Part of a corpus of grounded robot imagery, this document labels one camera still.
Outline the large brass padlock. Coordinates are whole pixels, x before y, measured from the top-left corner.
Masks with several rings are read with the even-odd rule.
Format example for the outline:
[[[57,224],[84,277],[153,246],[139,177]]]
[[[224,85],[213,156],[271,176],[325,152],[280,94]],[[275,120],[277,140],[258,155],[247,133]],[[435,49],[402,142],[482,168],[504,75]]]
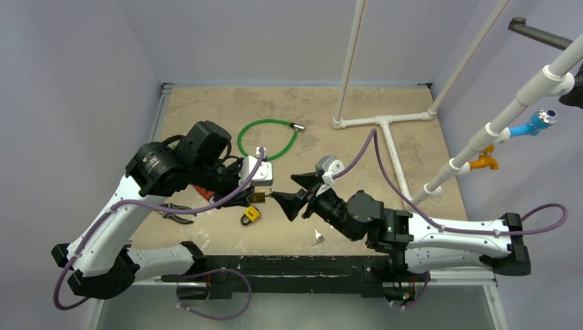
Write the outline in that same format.
[[[270,197],[270,193],[266,192],[264,190],[257,190],[254,191],[250,196],[249,196],[249,202],[251,204],[262,204],[265,203],[267,198]]]

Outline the small yellow padlock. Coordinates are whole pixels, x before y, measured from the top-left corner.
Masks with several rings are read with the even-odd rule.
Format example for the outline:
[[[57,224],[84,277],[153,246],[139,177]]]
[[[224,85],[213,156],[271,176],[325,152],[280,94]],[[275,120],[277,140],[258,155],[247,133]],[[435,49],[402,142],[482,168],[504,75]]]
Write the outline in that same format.
[[[255,206],[248,206],[240,218],[240,223],[243,226],[248,226],[261,218],[261,212]]]

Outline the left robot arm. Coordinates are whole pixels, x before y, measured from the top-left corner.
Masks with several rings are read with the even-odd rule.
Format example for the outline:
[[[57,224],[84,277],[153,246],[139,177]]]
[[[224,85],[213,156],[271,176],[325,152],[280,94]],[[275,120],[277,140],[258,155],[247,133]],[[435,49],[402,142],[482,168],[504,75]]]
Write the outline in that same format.
[[[187,134],[142,145],[92,224],[75,241],[52,249],[62,268],[58,284],[67,284],[74,295],[86,301],[113,298],[135,282],[159,276],[199,280],[206,258],[193,242],[140,250],[132,248],[129,241],[153,211],[185,214],[185,209],[171,208],[167,201],[190,185],[223,195],[207,205],[208,210],[247,197],[266,150],[259,149],[255,165],[244,174],[237,165],[224,164],[230,145],[230,134],[208,120],[196,122]]]

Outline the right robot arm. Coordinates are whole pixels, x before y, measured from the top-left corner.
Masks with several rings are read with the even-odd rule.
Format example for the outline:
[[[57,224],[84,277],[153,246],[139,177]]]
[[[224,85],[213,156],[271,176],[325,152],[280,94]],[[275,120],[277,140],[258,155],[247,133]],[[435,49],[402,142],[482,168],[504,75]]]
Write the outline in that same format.
[[[391,256],[386,271],[401,280],[410,273],[456,267],[482,267],[503,276],[531,273],[529,251],[520,231],[520,215],[505,213],[489,221],[435,219],[387,208],[363,190],[347,201],[323,185],[317,173],[292,175],[300,185],[295,193],[271,193],[289,221],[318,215],[351,241],[365,241],[367,248]]]

